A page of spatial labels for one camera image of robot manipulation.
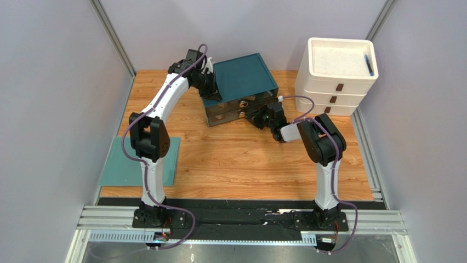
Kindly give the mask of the teal drawer cabinet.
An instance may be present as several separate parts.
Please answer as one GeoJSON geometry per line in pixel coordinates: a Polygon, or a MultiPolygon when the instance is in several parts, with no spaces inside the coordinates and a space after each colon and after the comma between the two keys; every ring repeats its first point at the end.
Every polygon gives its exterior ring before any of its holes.
{"type": "Polygon", "coordinates": [[[216,62],[213,69],[222,101],[278,89],[276,81],[259,53],[216,62]]]}

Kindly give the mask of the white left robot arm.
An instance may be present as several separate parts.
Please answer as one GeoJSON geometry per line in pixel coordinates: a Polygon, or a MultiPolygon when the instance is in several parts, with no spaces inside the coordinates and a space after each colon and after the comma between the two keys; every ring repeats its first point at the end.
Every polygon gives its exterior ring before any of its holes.
{"type": "Polygon", "coordinates": [[[174,63],[153,100],[140,113],[130,115],[126,132],[143,173],[143,196],[135,212],[140,221],[161,224],[166,220],[169,207],[164,204],[163,163],[170,148],[166,121],[190,87],[198,89],[204,99],[221,100],[211,58],[174,63]]]}

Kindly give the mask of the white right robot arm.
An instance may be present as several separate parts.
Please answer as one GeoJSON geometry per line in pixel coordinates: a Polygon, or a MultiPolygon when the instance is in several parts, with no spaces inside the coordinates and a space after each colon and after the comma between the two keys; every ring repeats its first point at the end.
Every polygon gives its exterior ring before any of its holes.
{"type": "Polygon", "coordinates": [[[256,128],[270,129],[274,140],[285,143],[300,140],[315,163],[317,190],[314,212],[321,221],[334,219],[340,213],[337,195],[338,170],[346,141],[325,113],[313,118],[287,122],[281,102],[272,102],[245,114],[256,128]]]}

